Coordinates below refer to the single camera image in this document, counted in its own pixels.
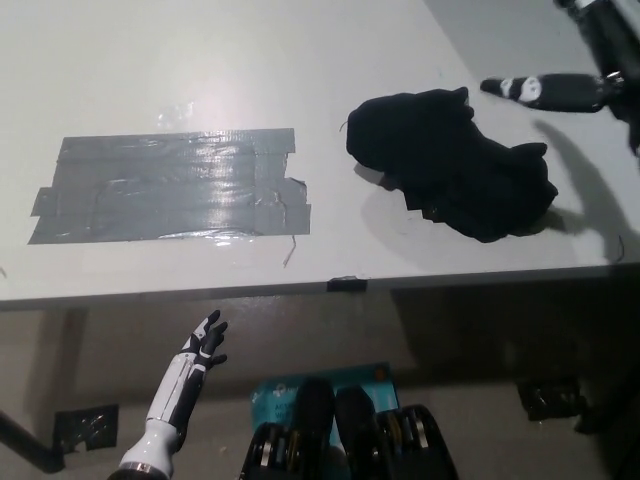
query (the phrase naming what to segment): teal box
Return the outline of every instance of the teal box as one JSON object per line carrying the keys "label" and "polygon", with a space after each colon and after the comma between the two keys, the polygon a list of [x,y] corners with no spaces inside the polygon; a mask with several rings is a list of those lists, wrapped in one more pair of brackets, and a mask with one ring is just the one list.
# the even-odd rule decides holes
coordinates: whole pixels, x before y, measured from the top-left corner
{"label": "teal box", "polygon": [[[388,363],[291,375],[267,380],[251,394],[253,430],[265,422],[290,426],[296,392],[307,377],[326,378],[333,384],[334,392],[342,387],[360,385],[373,400],[376,412],[398,408],[398,398]],[[335,419],[330,442],[335,447],[342,447]]]}

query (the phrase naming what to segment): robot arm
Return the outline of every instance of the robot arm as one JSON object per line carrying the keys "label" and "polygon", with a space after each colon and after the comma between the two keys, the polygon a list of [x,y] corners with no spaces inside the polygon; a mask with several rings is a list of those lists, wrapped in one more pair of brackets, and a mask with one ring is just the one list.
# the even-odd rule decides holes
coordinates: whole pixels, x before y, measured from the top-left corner
{"label": "robot arm", "polygon": [[635,0],[557,0],[580,29],[599,76],[554,73],[489,78],[481,90],[537,110],[593,113],[607,106],[640,146],[640,7]]}
{"label": "robot arm", "polygon": [[207,371],[224,363],[226,355],[215,356],[224,341],[226,322],[216,310],[189,336],[173,357],[147,414],[145,433],[124,455],[120,467],[109,480],[169,480],[173,475],[172,456],[187,435],[189,418],[198,400]]}

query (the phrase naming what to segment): floor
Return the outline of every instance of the floor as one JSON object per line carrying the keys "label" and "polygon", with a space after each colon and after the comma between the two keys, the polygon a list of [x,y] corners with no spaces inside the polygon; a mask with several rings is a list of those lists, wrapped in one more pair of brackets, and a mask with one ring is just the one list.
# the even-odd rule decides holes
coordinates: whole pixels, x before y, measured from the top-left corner
{"label": "floor", "polygon": [[[120,405],[118,446],[68,455],[54,480],[108,477],[142,433],[170,358],[220,308],[226,365],[208,378],[178,480],[234,480],[251,437],[249,394],[278,374],[391,362],[402,404],[434,413],[461,479],[613,478],[640,432],[531,423],[514,381],[578,374],[597,401],[637,357],[635,283],[586,281],[426,291],[122,304],[0,316],[0,406],[46,441],[56,411]],[[0,478],[45,475],[0,446]]]}

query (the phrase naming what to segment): white table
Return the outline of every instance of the white table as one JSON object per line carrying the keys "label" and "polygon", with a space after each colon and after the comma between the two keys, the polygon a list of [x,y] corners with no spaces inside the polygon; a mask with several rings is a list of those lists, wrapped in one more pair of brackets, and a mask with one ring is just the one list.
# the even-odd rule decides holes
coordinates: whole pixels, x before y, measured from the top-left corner
{"label": "white table", "polygon": [[[472,14],[459,8],[465,22]],[[621,263],[640,260],[626,126],[608,112],[539,114],[480,94],[422,0],[9,0],[0,58],[0,308],[324,291],[346,276],[391,288],[588,275],[620,260],[620,238]],[[339,131],[351,110],[463,85],[487,136],[549,143],[554,205],[578,233],[481,244],[354,173]],[[191,115],[159,123],[190,102]],[[307,183],[312,205],[311,234],[296,237],[286,267],[286,236],[27,245],[64,137],[280,127],[295,128],[287,176]]]}

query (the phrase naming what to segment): gray duct tape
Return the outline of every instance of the gray duct tape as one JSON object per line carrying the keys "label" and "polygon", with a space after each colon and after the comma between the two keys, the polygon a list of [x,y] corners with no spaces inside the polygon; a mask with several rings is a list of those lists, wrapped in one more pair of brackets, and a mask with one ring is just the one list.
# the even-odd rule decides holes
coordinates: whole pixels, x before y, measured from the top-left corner
{"label": "gray duct tape", "polygon": [[306,185],[285,178],[293,129],[65,138],[29,243],[300,235]]}
{"label": "gray duct tape", "polygon": [[235,179],[199,183],[117,181],[104,188],[41,188],[31,216],[132,213],[255,205],[305,205],[306,187],[291,179],[253,185]]}
{"label": "gray duct tape", "polygon": [[74,161],[58,163],[52,185],[56,189],[78,190],[101,188],[106,183],[116,182],[168,184],[236,179],[254,184],[263,180],[284,178],[286,164],[285,154],[177,160],[146,158],[138,161]]}
{"label": "gray duct tape", "polygon": [[300,235],[309,233],[310,205],[261,206],[41,217],[29,243],[126,242],[157,238]]}
{"label": "gray duct tape", "polygon": [[291,128],[230,130],[160,135],[67,137],[62,141],[59,162],[136,159],[189,159],[215,155],[268,155],[294,153]]}

